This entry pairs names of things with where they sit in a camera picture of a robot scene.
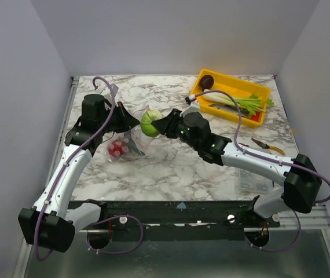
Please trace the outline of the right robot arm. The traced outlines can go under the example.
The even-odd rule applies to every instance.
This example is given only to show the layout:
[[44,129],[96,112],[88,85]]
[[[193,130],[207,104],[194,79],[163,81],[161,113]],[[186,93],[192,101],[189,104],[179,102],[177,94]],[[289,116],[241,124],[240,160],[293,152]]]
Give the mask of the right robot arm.
[[249,147],[236,145],[210,129],[199,112],[185,116],[177,109],[151,125],[167,138],[178,138],[193,148],[208,163],[236,167],[260,175],[278,185],[268,194],[254,199],[246,212],[247,222],[261,226],[267,218],[291,209],[308,214],[315,205],[321,180],[311,160],[302,154],[295,158],[274,156]]

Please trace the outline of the silver fish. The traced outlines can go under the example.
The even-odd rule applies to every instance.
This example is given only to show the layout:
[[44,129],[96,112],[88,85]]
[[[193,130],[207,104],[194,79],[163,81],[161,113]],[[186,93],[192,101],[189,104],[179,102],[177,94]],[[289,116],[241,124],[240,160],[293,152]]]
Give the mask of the silver fish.
[[[234,114],[234,115],[239,114],[236,107],[233,107],[233,106],[230,106],[230,105],[211,104],[210,107],[213,107],[213,108],[216,108],[216,109],[219,109],[221,111],[228,112],[228,113],[231,113],[231,114]],[[241,115],[244,118],[250,118],[249,112],[241,110]]]

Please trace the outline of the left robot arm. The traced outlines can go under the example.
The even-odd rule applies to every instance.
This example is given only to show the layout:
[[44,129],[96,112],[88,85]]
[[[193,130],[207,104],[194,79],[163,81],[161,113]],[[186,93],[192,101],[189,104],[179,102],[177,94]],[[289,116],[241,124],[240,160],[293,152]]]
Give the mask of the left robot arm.
[[103,228],[108,222],[107,204],[88,199],[68,210],[80,175],[91,161],[106,133],[124,133],[139,125],[122,102],[111,102],[100,94],[88,94],[82,101],[82,114],[67,133],[62,157],[47,187],[31,208],[18,216],[28,244],[61,253],[74,236],[92,225]]

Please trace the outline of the dark red beet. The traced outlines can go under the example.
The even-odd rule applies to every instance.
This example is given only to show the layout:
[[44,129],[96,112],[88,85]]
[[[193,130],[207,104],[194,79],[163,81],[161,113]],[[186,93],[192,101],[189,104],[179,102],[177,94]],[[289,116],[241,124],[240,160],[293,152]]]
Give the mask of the dark red beet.
[[204,75],[200,78],[198,87],[200,90],[210,90],[214,85],[214,78],[211,75]]

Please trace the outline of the green cabbage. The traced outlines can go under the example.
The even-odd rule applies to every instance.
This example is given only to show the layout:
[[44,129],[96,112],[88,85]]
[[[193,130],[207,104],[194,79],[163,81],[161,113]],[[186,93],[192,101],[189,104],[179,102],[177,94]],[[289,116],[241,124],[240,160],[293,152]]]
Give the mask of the green cabbage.
[[156,137],[159,135],[158,130],[152,125],[153,121],[163,118],[162,113],[156,109],[147,110],[140,122],[141,131],[148,137]]

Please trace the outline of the red chili pepper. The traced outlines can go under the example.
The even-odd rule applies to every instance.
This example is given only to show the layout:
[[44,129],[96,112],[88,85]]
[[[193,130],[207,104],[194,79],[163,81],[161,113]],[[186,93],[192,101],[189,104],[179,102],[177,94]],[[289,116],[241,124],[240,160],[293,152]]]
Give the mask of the red chili pepper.
[[261,117],[261,111],[257,111],[256,113],[255,113],[255,115],[251,115],[250,116],[250,118],[249,118],[249,120],[251,120],[251,121],[254,121],[254,122],[259,122],[260,121],[260,117]]

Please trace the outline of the clear pink zip top bag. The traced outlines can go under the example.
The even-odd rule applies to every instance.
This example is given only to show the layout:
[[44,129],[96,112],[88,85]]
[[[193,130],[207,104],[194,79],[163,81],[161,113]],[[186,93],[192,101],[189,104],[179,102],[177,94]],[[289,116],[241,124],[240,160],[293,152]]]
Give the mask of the clear pink zip top bag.
[[[149,105],[146,105],[136,111],[133,112],[133,116],[137,118],[141,122],[141,118],[143,114],[147,111],[152,109]],[[149,154],[149,146],[152,143],[152,141],[156,137],[148,137],[141,131],[140,124],[133,129],[126,131],[124,133],[120,133],[117,135],[114,135],[113,138],[111,138],[107,145],[106,145],[106,155],[109,157],[110,161],[118,161],[118,160],[129,160],[129,159],[138,159],[146,157]],[[109,143],[115,140],[123,140],[127,143],[127,146],[129,148],[129,153],[125,154],[120,157],[112,157],[107,150],[107,146]]]

